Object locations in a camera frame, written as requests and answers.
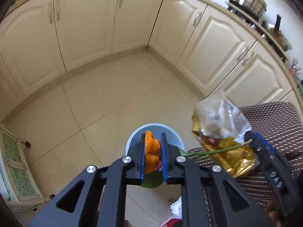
brown patterned fabric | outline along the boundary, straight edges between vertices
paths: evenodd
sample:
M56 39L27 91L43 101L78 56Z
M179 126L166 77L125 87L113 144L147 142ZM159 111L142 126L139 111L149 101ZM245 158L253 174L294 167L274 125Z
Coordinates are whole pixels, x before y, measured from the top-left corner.
M303 130L296 108L291 103L270 102L241 107L240 110L251 124L253 132L258 132L280 151L300 174L303 167ZM193 148L188 152L193 151L203 151L203 148ZM209 157L196 163L204 167L215 164ZM262 206L274 198L258 167L248 176L236 180Z

countertop edge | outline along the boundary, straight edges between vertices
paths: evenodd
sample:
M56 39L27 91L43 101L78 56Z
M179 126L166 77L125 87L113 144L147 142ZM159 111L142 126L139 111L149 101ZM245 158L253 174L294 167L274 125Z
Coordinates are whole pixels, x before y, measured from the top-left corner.
M24 4L25 2L27 2L29 0L20 0L18 2L16 2L14 5L12 5L9 10L7 11L6 15L4 16L7 17L12 11L14 11L16 8L18 8L19 6L21 6L22 4ZM231 13L230 11L228 11L226 8L222 7L221 5L211 1L211 0L199 0L201 2L207 3L208 5L220 10L222 13L224 13L225 15L231 17L234 21L236 21L239 25L241 25L245 30L247 30L252 36L255 37L256 40L258 40L267 50L268 52L271 54L272 57L274 57L274 59L278 62L279 66L281 67L281 69L283 70L284 74L286 75L290 85L292 86L297 99L300 103L301 106L301 111L303 111L303 100L301 98L300 92L297 88L297 84L295 83L293 77L290 75L288 69L285 67L285 64L282 62L282 60L279 58L279 56L277 55L277 53L272 49L272 47L266 42L266 40L264 40L260 34L258 34L254 29L250 28L249 26L247 26L247 24L245 22L243 22L237 15Z

kitchen utensil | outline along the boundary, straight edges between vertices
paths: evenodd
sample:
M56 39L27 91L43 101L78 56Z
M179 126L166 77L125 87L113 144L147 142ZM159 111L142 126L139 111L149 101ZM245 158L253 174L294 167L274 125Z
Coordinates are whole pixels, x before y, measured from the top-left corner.
M235 0L237 3L239 3L241 6L245 7L246 9L249 9L258 19L261 18L261 16L266 11L266 2L264 0Z
M284 51L291 50L292 46L283 33L279 30L281 16L277 14L276 25L270 24L267 21L262 21L262 26L272 35L272 37L280 44Z

red object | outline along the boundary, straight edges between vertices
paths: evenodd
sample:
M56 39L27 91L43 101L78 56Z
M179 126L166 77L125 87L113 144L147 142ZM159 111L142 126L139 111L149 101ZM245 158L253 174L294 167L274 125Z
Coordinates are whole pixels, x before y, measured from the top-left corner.
M166 224L167 227L172 227L174 223L180 221L180 219L177 218L173 218L170 221L168 221L168 223Z

tile floor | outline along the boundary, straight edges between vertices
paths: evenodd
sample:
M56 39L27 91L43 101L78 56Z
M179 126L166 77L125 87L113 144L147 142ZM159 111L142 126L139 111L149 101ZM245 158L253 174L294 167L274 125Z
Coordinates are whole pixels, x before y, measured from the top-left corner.
M122 157L131 133L163 123L186 150L199 144L191 115L202 99L148 51L90 68L40 95L4 121L31 142L25 155L42 193L58 193L87 165L110 165ZM125 219L134 227L157 227L170 217L178 186L128 186Z

